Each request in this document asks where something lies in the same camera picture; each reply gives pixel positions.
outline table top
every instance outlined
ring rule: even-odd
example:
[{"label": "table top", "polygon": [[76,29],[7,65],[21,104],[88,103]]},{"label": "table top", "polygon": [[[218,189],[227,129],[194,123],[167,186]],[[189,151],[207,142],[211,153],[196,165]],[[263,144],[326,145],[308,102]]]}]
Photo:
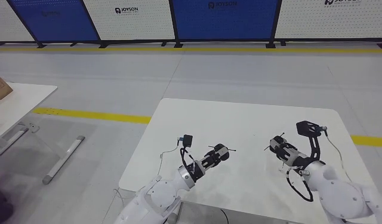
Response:
[{"label": "table top", "polygon": [[57,89],[53,85],[7,84],[13,91],[0,100],[0,137]]},{"label": "table top", "polygon": [[[310,155],[309,139],[297,134],[296,123],[310,121],[328,127],[331,141],[342,153],[344,166],[355,183],[375,187],[339,114],[331,109],[200,100],[163,99],[158,105],[133,156],[119,187],[137,191],[156,175],[160,154],[176,147],[177,137],[193,135],[188,150],[195,159],[202,159],[218,143],[230,149],[230,158],[209,169],[190,192],[180,191],[183,201],[228,210],[268,216],[295,223],[328,223],[314,192],[314,202],[304,201],[289,186],[285,173],[279,171],[282,162],[264,148],[269,140],[283,137]],[[342,180],[347,180],[340,157],[324,135],[318,138],[321,160],[333,166]],[[179,148],[164,154],[160,175],[172,179],[181,166]],[[307,195],[297,174],[291,172],[294,186]],[[360,219],[375,223],[372,217]]]}]

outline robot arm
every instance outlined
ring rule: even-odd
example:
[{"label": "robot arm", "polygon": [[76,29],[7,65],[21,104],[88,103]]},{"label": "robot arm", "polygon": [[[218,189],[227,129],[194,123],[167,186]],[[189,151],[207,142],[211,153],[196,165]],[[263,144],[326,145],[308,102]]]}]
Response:
[{"label": "robot arm", "polygon": [[319,194],[322,208],[330,224],[351,223],[346,219],[357,219],[375,215],[378,224],[382,224],[382,202],[380,194],[369,187],[352,182],[344,182],[337,177],[335,170],[320,160],[318,139],[321,132],[326,132],[326,127],[320,127],[308,121],[297,123],[297,132],[309,138],[312,153],[308,157],[287,142],[281,136],[276,136],[270,141],[270,150],[277,158],[290,166],[304,179],[304,184],[310,194],[306,198],[296,190],[289,181],[289,185],[306,201],[313,201],[311,191]]},{"label": "robot arm", "polygon": [[184,165],[175,172],[175,178],[172,180],[162,180],[161,176],[154,178],[136,193],[135,198],[121,211],[115,224],[163,224],[180,204],[177,192],[190,191],[208,169],[229,158],[228,148],[218,144],[203,159],[193,160],[187,165],[184,154],[188,154],[186,148],[190,146],[192,136],[184,136],[182,141],[184,147],[180,152]]}]

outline black cord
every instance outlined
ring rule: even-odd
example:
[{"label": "black cord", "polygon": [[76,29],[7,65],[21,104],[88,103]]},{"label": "black cord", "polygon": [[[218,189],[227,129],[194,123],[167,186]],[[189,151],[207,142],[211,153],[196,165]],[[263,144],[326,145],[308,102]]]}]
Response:
[{"label": "black cord", "polygon": [[220,211],[223,212],[223,214],[225,215],[225,217],[226,217],[226,219],[227,219],[227,224],[229,224],[228,217],[227,217],[226,213],[223,211],[223,209],[220,209]]},{"label": "black cord", "polygon": [[308,184],[306,183],[306,181],[304,180],[303,183],[304,183],[304,185],[305,185],[305,187],[306,187],[306,190],[308,190],[308,193],[309,193],[309,199],[306,198],[306,197],[304,197],[304,195],[302,195],[301,192],[299,192],[299,191],[292,185],[291,181],[289,180],[289,171],[290,171],[290,170],[286,171],[286,178],[287,178],[286,180],[288,181],[290,187],[291,187],[297,194],[299,194],[299,196],[302,197],[305,201],[313,202],[313,194],[312,194],[312,192],[310,191],[310,188],[308,187]]}]

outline table leg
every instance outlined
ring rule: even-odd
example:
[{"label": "table leg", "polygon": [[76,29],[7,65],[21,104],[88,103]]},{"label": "table leg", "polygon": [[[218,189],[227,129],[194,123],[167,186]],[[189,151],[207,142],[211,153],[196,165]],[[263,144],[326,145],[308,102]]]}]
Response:
[{"label": "table leg", "polygon": [[15,135],[13,135],[8,141],[0,138],[0,144],[4,147],[0,149],[0,155],[2,155],[16,140],[18,140],[24,133],[28,131],[27,127],[21,128]]},{"label": "table leg", "polygon": [[41,143],[48,146],[54,153],[56,153],[60,160],[57,161],[56,164],[54,164],[53,168],[49,171],[49,173],[42,179],[42,183],[47,185],[52,181],[53,177],[56,175],[56,173],[59,171],[59,169],[64,165],[64,163],[67,161],[67,159],[71,156],[71,154],[76,150],[78,145],[84,141],[84,136],[78,136],[77,139],[72,143],[70,148],[68,150],[64,150],[59,145],[55,143],[47,143],[43,141],[36,133],[40,130],[40,126],[35,125],[33,122],[29,121],[27,118],[23,120],[23,122],[26,124],[27,127],[30,128],[32,135],[36,137]]},{"label": "table leg", "polygon": [[77,139],[72,143],[70,148],[64,153],[64,155],[63,155],[62,151],[59,151],[59,150],[61,150],[61,148],[58,147],[57,145],[55,145],[55,144],[49,144],[48,145],[44,142],[49,148],[51,148],[54,152],[56,152],[57,155],[60,156],[60,160],[57,161],[57,163],[53,166],[53,168],[49,171],[49,173],[44,177],[44,179],[42,180],[43,184],[47,185],[50,183],[50,181],[52,181],[53,177],[56,175],[56,173],[59,171],[59,169],[64,165],[64,163],[67,161],[67,159],[76,150],[78,145],[82,141],[84,141],[84,139],[85,139],[84,136],[78,136]]}]

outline floor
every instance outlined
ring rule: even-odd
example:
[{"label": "floor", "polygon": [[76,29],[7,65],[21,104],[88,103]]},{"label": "floor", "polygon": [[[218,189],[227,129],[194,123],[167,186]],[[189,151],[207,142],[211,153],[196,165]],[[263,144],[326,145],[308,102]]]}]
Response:
[{"label": "floor", "polygon": [[[10,82],[57,85],[41,105],[51,108],[151,116],[164,97],[330,108],[350,134],[382,136],[382,54],[0,51],[0,76]],[[86,140],[47,186],[41,180],[58,157],[33,134],[24,135],[0,157],[0,189],[16,207],[7,224],[113,223],[123,208],[113,189],[118,189],[146,126],[37,114],[29,118],[47,142],[68,147],[78,135]],[[382,148],[357,148],[382,192]],[[133,194],[120,191],[127,203]],[[282,223],[226,213],[231,223]],[[183,206],[179,220],[224,222],[219,209],[191,204]]]}]

